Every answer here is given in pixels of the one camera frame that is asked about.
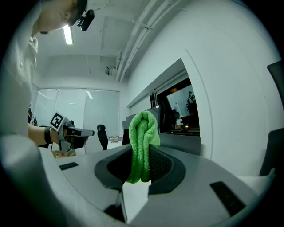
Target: window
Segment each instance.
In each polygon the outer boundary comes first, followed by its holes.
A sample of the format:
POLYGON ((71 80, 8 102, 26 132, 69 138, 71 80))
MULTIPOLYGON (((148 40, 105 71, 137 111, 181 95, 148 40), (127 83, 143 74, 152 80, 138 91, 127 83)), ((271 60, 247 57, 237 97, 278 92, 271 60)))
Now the window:
POLYGON ((161 106, 160 132, 200 136, 198 110, 190 79, 157 95, 161 106))

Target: hand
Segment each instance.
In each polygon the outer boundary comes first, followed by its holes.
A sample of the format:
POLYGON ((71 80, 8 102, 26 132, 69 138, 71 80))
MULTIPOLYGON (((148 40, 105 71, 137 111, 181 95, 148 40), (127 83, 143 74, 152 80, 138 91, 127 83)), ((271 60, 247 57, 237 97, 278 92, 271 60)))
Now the hand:
MULTIPOLYGON (((51 138, 52 143, 59 144, 57 131, 54 128, 50 128, 49 133, 50 133, 50 138, 51 138)), ((64 137, 67 136, 67 129, 63 130, 63 135, 64 135, 64 137)))

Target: white wall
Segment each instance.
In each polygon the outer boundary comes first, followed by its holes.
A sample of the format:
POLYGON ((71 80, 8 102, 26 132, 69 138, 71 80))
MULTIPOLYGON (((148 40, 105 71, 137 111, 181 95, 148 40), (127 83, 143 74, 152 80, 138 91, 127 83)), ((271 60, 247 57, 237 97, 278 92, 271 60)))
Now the white wall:
POLYGON ((280 60, 270 35, 232 1, 190 1, 132 71, 128 103, 179 58, 197 101, 203 156, 235 175, 259 174, 269 131, 284 126, 267 70, 280 60))
POLYGON ((110 62, 99 63, 99 58, 89 56, 89 67, 86 56, 58 56, 49 59, 49 67, 45 74, 37 73, 33 83, 40 89, 44 88, 88 88, 98 90, 119 91, 119 135, 123 136, 122 121, 130 115, 127 108, 127 84, 118 83, 115 78, 107 76, 104 65, 110 62))
POLYGON ((151 108, 151 100, 150 96, 148 95, 130 108, 130 115, 137 114, 140 111, 144 111, 150 108, 151 108))

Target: black rubber pad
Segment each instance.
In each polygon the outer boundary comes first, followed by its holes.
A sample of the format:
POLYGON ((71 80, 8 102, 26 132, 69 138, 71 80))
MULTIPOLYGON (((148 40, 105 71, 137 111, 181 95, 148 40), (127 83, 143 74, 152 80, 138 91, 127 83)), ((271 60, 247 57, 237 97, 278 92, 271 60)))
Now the black rubber pad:
POLYGON ((68 168, 72 168, 72 167, 75 167, 77 166, 78 164, 76 162, 71 162, 71 163, 67 163, 67 164, 64 164, 64 165, 60 165, 59 168, 61 170, 65 170, 65 169, 68 169, 68 168))
POLYGON ((231 216, 240 212, 244 209, 245 205, 237 198, 237 196, 225 185, 223 182, 219 181, 210 184, 211 188, 214 190, 218 198, 223 203, 226 210, 231 216))

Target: black sticker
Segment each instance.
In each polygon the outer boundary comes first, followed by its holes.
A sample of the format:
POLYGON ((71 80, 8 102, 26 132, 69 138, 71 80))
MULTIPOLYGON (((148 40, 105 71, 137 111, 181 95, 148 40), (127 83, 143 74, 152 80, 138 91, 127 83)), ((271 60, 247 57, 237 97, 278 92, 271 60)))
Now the black sticker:
POLYGON ((61 124, 62 120, 63 120, 63 116, 59 115, 58 113, 56 113, 52 119, 52 121, 50 122, 51 125, 53 127, 55 127, 56 129, 59 128, 59 125, 61 124))
POLYGON ((76 162, 71 162, 71 163, 68 163, 68 164, 60 165, 59 168, 61 170, 65 170, 65 169, 69 169, 69 168, 72 168, 72 167, 75 167, 75 166, 78 166, 78 164, 76 162))
POLYGON ((211 188, 214 190, 220 201, 223 203, 226 210, 231 216, 240 212, 244 209, 245 205, 237 198, 237 196, 225 185, 223 182, 219 181, 210 184, 211 188))

